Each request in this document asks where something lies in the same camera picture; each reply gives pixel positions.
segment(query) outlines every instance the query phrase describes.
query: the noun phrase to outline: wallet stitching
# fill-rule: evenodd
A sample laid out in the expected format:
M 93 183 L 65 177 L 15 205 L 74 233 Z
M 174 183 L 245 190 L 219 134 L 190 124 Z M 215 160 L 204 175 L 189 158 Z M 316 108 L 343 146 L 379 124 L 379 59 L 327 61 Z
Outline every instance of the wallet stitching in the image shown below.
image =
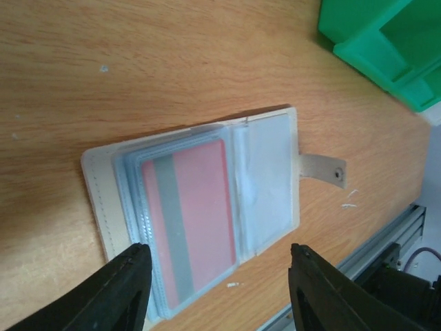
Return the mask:
M 112 247 L 112 253 L 113 253 L 113 256 L 115 257 L 116 256 L 116 251 L 115 251 L 115 247 L 114 247 L 114 244 L 113 244 L 112 235 L 110 234 L 110 228 L 109 228 L 109 224 L 107 222 L 107 217 L 106 217 L 105 212 L 104 212 L 104 205 L 103 205 L 103 199 L 101 198 L 101 191 L 99 189 L 98 181 L 96 180 L 96 176 L 95 176 L 94 158 L 95 158 L 94 155 L 92 155 L 91 158 L 90 158 L 90 168 L 92 169 L 92 176 L 94 177 L 96 191 L 98 192 L 98 200 L 99 200 L 99 205 L 100 205 L 100 208 L 101 208 L 101 212 L 103 213 L 103 219 L 104 219 L 105 228 L 107 230 L 107 233 L 109 234 L 110 246 Z

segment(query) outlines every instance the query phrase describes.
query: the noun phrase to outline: wood grain surface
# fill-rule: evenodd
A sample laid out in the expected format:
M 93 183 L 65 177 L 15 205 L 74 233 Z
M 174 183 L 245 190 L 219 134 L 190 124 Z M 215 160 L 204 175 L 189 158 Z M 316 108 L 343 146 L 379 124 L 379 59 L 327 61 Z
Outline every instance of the wood grain surface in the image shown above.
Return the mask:
M 302 180 L 300 228 L 157 330 L 257 328 L 289 302 L 292 242 L 337 263 L 419 195 L 428 125 L 332 55 L 319 8 L 0 2 L 0 329 L 103 265 L 79 162 L 94 146 L 289 103 L 301 152 L 348 161 L 347 190 Z

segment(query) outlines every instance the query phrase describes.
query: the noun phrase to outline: black machine part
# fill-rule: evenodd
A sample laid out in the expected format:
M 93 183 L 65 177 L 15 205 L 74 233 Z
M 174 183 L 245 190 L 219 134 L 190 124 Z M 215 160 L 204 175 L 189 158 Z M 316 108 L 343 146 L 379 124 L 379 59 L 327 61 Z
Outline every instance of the black machine part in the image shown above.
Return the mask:
M 390 254 L 393 253 L 389 251 L 386 255 L 390 258 Z M 388 305 L 390 300 L 382 302 L 382 299 L 388 295 L 395 295 L 395 290 L 392 288 L 389 288 L 388 292 L 382 290 L 390 284 L 391 277 L 397 283 L 400 282 L 395 289 L 405 288 L 408 282 L 415 281 L 416 285 L 413 287 L 418 289 L 417 293 L 421 294 L 425 291 L 421 288 L 421 280 L 417 277 L 403 275 L 401 272 L 398 278 L 396 272 L 399 271 L 389 271 L 393 269 L 394 264 L 391 267 L 379 263 L 375 270 L 370 270 L 371 276 L 363 281 L 367 288 L 376 291 L 373 293 L 374 295 L 377 293 L 378 297 L 374 297 L 308 246 L 293 244 L 291 255 L 292 266 L 288 274 L 289 291 L 297 331 L 439 330 L 433 323 L 434 319 L 429 323 L 431 328 L 428 329 L 427 325 L 421 325 L 425 323 L 417 323 L 411 317 L 396 310 L 393 305 Z M 374 284 L 375 277 L 379 280 L 376 284 Z M 438 306 L 436 303 L 431 305 L 431 314 L 436 314 L 437 311 L 439 314 L 440 311 L 439 287 L 432 289 L 438 293 L 432 296 L 433 302 L 438 300 Z
M 8 331 L 141 331 L 151 284 L 150 248 L 136 243 Z

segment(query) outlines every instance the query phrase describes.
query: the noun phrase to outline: green container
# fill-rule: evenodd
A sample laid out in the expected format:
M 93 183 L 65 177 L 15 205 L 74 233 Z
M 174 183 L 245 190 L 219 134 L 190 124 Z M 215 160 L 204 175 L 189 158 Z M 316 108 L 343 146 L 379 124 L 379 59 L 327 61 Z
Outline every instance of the green container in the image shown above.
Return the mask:
M 318 29 L 415 112 L 441 101 L 441 0 L 323 0 Z

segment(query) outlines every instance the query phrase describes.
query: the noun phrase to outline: purple cable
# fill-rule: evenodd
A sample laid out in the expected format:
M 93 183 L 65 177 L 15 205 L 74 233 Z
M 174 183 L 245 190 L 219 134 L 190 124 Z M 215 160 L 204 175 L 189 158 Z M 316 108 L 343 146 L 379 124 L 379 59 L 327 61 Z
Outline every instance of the purple cable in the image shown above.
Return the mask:
M 438 258 L 438 260 L 441 261 L 441 254 L 438 253 L 436 250 L 434 250 L 433 248 L 430 248 L 430 247 L 421 247 L 421 248 L 418 248 L 415 252 L 413 252 L 411 257 L 409 257 L 409 260 L 407 260 L 406 265 L 404 266 L 404 269 L 403 269 L 404 272 L 408 272 L 409 271 L 409 268 L 411 267 L 411 264 L 412 264 L 413 260 L 421 252 L 430 252 L 433 255 L 435 255 Z

